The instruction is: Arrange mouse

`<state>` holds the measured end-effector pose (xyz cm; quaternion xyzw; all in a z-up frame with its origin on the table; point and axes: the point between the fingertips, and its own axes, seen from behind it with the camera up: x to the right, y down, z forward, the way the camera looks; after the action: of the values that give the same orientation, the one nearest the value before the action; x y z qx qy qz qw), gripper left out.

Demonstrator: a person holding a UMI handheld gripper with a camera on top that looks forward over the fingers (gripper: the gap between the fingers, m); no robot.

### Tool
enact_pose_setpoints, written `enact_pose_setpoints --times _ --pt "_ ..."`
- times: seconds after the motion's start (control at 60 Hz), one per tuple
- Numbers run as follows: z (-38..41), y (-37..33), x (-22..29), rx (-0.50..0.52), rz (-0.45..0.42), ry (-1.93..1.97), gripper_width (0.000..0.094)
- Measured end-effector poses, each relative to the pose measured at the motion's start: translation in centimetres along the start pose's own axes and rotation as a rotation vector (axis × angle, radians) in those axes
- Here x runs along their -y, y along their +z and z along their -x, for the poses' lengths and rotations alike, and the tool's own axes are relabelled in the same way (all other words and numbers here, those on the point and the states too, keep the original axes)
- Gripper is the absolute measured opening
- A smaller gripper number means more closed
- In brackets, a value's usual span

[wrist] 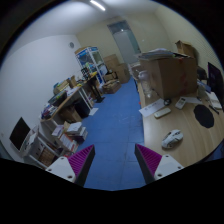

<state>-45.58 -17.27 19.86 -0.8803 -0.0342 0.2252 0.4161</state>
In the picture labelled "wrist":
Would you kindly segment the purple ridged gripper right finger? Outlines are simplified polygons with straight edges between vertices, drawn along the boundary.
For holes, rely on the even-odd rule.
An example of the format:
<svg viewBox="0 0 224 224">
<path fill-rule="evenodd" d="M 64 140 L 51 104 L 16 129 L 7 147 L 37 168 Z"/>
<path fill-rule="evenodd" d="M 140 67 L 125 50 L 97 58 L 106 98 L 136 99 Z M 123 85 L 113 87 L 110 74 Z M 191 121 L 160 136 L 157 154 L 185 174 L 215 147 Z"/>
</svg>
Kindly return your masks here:
<svg viewBox="0 0 224 224">
<path fill-rule="evenodd" d="M 146 184 L 183 169 L 183 166 L 171 155 L 160 155 L 140 144 L 135 144 L 135 156 Z"/>
</svg>

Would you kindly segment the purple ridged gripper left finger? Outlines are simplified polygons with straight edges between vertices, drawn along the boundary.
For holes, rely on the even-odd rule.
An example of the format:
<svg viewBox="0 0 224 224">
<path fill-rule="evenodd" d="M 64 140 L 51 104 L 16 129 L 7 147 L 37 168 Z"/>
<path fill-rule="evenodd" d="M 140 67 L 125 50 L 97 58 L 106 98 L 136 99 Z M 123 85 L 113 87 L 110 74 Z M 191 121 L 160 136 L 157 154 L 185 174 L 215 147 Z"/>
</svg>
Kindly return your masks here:
<svg viewBox="0 0 224 224">
<path fill-rule="evenodd" d="M 83 187 L 94 157 L 95 146 L 90 145 L 70 157 L 59 157 L 46 171 Z"/>
</svg>

